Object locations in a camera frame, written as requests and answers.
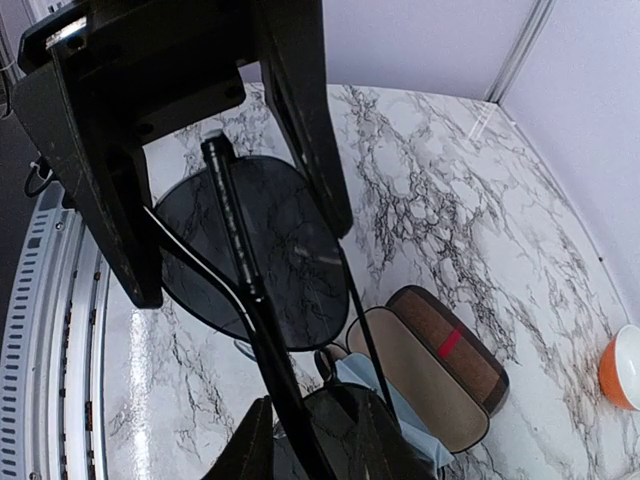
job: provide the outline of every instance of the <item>black cable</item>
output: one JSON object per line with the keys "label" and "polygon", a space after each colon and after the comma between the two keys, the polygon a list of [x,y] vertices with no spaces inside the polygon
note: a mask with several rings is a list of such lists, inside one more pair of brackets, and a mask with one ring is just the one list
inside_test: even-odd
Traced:
{"label": "black cable", "polygon": [[391,391],[389,390],[387,378],[384,376],[384,371],[382,370],[382,362],[380,362],[378,350],[376,349],[376,344],[373,340],[371,329],[369,328],[369,320],[367,320],[367,316],[364,313],[364,308],[362,307],[362,302],[360,302],[360,298],[358,297],[358,288],[356,287],[356,282],[353,279],[351,269],[349,268],[349,263],[347,263],[347,256],[342,249],[342,245],[340,245],[339,243],[338,253],[340,255],[342,265],[344,265],[344,271],[345,275],[347,276],[349,291],[351,292],[351,297],[353,299],[353,306],[355,307],[356,315],[360,320],[364,342],[367,345],[367,350],[369,350],[369,358],[371,359],[371,363],[373,363],[373,369],[376,372],[376,377],[378,377],[378,383],[380,384],[380,389],[382,390],[382,396],[384,397],[385,403],[387,404],[387,407],[391,412],[391,416],[397,422],[398,416],[396,415],[396,409],[393,405],[393,400],[391,399]]}
{"label": "black cable", "polygon": [[0,70],[0,77],[2,77],[2,86],[4,88],[4,93],[7,98],[6,109],[2,114],[2,117],[0,117],[0,120],[4,120],[5,118],[8,118],[11,115],[11,112],[13,111],[11,108],[11,92],[9,90],[9,76],[7,75],[7,71],[5,67],[3,67],[2,70]]}
{"label": "black cable", "polygon": [[[49,185],[51,185],[51,182],[53,182],[56,179],[56,176],[54,175],[54,173],[51,171],[51,169],[46,163],[47,162],[45,161],[45,159],[43,157],[40,157],[38,161],[31,166],[31,170],[29,171],[29,174],[27,175],[27,179],[24,182],[24,194],[27,197],[29,198],[37,197],[42,192],[44,192]],[[46,167],[46,170],[48,171],[47,178],[40,185],[38,185],[38,187],[35,190],[31,190],[31,183],[33,182],[33,178],[36,176],[36,173],[41,168],[45,169],[45,167]]]}
{"label": "black cable", "polygon": [[[307,467],[304,459],[315,458],[316,456],[320,459],[318,462],[322,467],[307,472],[307,477],[311,480],[336,480],[333,469],[320,446],[317,436],[314,434],[308,411],[302,402],[300,389],[294,381],[295,374],[286,355],[284,341],[282,338],[272,337],[262,327],[264,322],[261,320],[261,313],[259,311],[261,307],[254,302],[250,294],[247,294],[240,287],[237,287],[235,282],[231,281],[214,265],[211,265],[207,260],[203,259],[202,256],[183,239],[175,235],[149,207],[143,205],[142,208],[149,217],[151,231],[154,232],[153,234],[160,247],[213,285],[234,306],[245,326],[249,336],[249,342],[253,347],[258,361],[260,373],[265,381],[267,391],[274,402],[274,406],[278,405],[278,403],[280,404],[280,406],[276,407],[276,411],[280,412],[280,422],[285,427],[285,432],[291,439],[291,444],[299,445],[302,443],[304,445],[306,443],[311,447],[306,453],[303,452],[299,454],[296,451],[296,455],[298,455],[305,469]],[[282,408],[283,404],[289,404],[288,408]],[[282,412],[288,412],[289,415],[285,416]],[[299,424],[295,423],[293,428],[287,427],[284,423],[287,421],[287,418],[296,420],[296,417],[302,421]],[[302,438],[306,441],[296,442],[294,440],[300,440],[305,432],[309,432],[308,437]]]}

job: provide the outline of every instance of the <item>eyeglass case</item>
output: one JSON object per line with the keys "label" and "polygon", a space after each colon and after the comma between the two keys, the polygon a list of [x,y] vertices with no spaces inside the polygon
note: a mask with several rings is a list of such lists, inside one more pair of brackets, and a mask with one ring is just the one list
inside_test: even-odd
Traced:
{"label": "eyeglass case", "polygon": [[509,390],[509,376],[484,344],[422,287],[410,285],[398,290],[387,307],[400,317],[440,361],[453,371],[471,396],[493,416],[503,405]]}
{"label": "eyeglass case", "polygon": [[[431,433],[452,453],[480,442],[489,430],[489,414],[433,347],[389,308],[365,315],[385,377]],[[349,327],[346,340],[351,353],[369,356],[359,321]]]}

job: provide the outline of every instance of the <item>black cord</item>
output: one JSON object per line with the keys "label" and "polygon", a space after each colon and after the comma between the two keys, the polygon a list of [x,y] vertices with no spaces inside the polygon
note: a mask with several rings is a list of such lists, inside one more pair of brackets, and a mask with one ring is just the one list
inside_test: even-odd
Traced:
{"label": "black cord", "polygon": [[[47,178],[35,190],[31,190],[31,183],[33,182],[33,178],[36,176],[36,173],[40,169],[46,169],[48,171]],[[42,192],[44,192],[46,188],[51,185],[51,182],[53,182],[55,179],[56,176],[47,165],[46,160],[43,157],[40,157],[38,161],[31,167],[31,170],[27,175],[27,179],[24,182],[24,194],[29,198],[37,197]]]}
{"label": "black cord", "polygon": [[8,118],[11,115],[11,112],[13,111],[11,108],[11,92],[9,90],[9,76],[7,75],[7,71],[5,70],[5,68],[6,67],[3,67],[3,69],[0,70],[0,77],[2,77],[2,86],[4,88],[4,93],[7,98],[7,106],[4,113],[2,114],[2,117],[0,117],[0,120],[4,120],[5,118]]}
{"label": "black cord", "polygon": [[347,277],[347,285],[348,285],[349,291],[351,292],[353,306],[355,307],[356,315],[360,320],[360,326],[362,327],[362,335],[364,336],[364,342],[367,345],[367,350],[369,350],[369,358],[371,359],[371,363],[373,363],[373,369],[376,372],[376,377],[378,377],[378,383],[380,384],[380,389],[382,390],[382,396],[384,397],[385,403],[387,404],[387,407],[391,412],[391,416],[397,422],[398,416],[396,415],[396,409],[393,406],[393,400],[391,399],[389,384],[387,383],[387,379],[384,376],[384,371],[382,370],[382,362],[380,362],[380,357],[378,356],[378,350],[376,349],[376,344],[373,340],[371,329],[369,328],[369,320],[367,320],[367,316],[364,313],[362,302],[360,302],[360,297],[358,297],[358,288],[356,287],[356,282],[353,279],[353,274],[351,273],[351,269],[349,268],[349,263],[347,262],[347,256],[344,253],[344,250],[342,249],[342,245],[340,245],[340,243],[338,243],[338,254],[340,255],[340,260],[342,261],[344,273]]}

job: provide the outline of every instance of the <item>beige case lining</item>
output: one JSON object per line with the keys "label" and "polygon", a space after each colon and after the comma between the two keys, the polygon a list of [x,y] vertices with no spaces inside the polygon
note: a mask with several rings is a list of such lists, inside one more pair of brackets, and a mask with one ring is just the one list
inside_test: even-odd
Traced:
{"label": "beige case lining", "polygon": [[[489,415],[391,310],[366,313],[385,377],[418,417],[452,453],[478,443],[489,429]],[[347,334],[352,353],[368,356],[362,327]]]}

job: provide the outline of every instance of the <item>red stripe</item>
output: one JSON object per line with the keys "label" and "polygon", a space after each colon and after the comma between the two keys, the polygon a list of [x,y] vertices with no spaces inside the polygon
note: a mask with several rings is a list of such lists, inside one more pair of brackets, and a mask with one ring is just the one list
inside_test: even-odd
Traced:
{"label": "red stripe", "polygon": [[458,343],[458,340],[460,340],[460,338],[462,337],[459,328],[460,326],[458,325],[458,327],[453,332],[451,332],[451,335],[447,337],[444,343],[440,345],[440,348],[438,349],[438,355],[441,358],[447,358],[447,356],[451,353],[453,348]]}

